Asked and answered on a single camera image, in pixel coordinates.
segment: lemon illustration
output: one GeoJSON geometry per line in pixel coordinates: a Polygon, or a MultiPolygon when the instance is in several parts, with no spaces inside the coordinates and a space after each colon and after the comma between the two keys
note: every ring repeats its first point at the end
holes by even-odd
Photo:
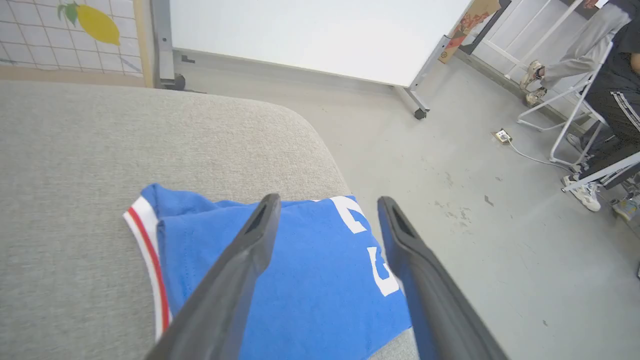
{"type": "Polygon", "coordinates": [[[120,30],[118,26],[105,13],[91,6],[78,5],[76,3],[59,5],[58,18],[62,20],[60,14],[64,12],[65,17],[75,26],[76,19],[80,25],[91,35],[92,38],[120,46],[120,30]]]}

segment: gray cushion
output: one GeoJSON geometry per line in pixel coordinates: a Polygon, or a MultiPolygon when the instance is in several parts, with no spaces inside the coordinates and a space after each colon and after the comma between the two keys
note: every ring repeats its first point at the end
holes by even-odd
{"type": "Polygon", "coordinates": [[[141,359],[151,348],[151,285],[122,219],[150,183],[213,201],[350,193],[311,125],[273,104],[0,81],[0,109],[2,358],[141,359]]]}

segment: white cable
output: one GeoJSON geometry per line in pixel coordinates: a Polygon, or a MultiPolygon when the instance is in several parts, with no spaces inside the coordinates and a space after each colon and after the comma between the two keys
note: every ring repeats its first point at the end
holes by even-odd
{"type": "Polygon", "coordinates": [[[533,161],[535,161],[535,162],[538,162],[538,163],[541,163],[541,164],[545,164],[545,165],[553,165],[553,166],[555,166],[555,167],[559,167],[559,168],[561,168],[561,169],[563,169],[563,170],[567,170],[567,171],[569,171],[569,172],[573,173],[573,171],[571,171],[571,170],[567,169],[567,168],[566,168],[566,167],[564,167],[564,166],[561,166],[561,165],[558,165],[558,164],[554,164],[554,163],[549,163],[549,162],[542,161],[542,160],[538,160],[538,159],[534,159],[534,158],[532,158],[532,157],[530,157],[530,156],[528,156],[528,155],[522,154],[520,151],[518,151],[518,149],[516,149],[516,147],[515,147],[515,146],[513,146],[513,144],[511,143],[511,139],[507,139],[507,141],[509,142],[509,145],[511,145],[511,148],[513,148],[513,150],[514,150],[515,152],[519,153],[520,155],[524,156],[524,157],[525,157],[525,158],[527,158],[527,159],[530,159],[530,160],[533,160],[533,161]]]}

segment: gray floor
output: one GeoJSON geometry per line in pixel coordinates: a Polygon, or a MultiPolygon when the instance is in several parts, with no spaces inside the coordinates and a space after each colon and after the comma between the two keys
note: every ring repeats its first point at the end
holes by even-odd
{"type": "Polygon", "coordinates": [[[525,107],[509,92],[459,59],[437,63],[417,121],[387,86],[189,57],[177,64],[188,88],[303,115],[376,236],[376,199],[395,198],[511,358],[639,358],[640,240],[606,205],[591,213],[562,193],[561,169],[497,144],[504,127],[545,159],[557,136],[516,125],[525,107]]]}

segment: black pants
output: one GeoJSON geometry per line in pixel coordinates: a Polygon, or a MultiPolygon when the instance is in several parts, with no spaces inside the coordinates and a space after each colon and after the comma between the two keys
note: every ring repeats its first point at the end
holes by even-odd
{"type": "MultiPolygon", "coordinates": [[[[588,160],[589,169],[580,175],[580,179],[640,151],[640,95],[600,92],[587,94],[586,100],[607,121],[618,141],[604,143],[588,160]]],[[[618,176],[607,187],[616,186],[625,179],[625,175],[618,176]]]]}
{"type": "MultiPolygon", "coordinates": [[[[587,130],[587,132],[584,133],[584,135],[580,136],[580,147],[582,147],[583,149],[587,147],[589,140],[591,140],[599,125],[600,122],[596,121],[596,123],[593,124],[587,130]]],[[[618,139],[616,138],[616,135],[614,135],[613,131],[611,131],[611,128],[609,126],[603,125],[600,129],[600,132],[598,133],[598,136],[596,136],[595,140],[593,141],[593,144],[591,144],[591,148],[589,148],[588,154],[595,154],[604,145],[604,143],[608,141],[618,141],[618,139]]]]}

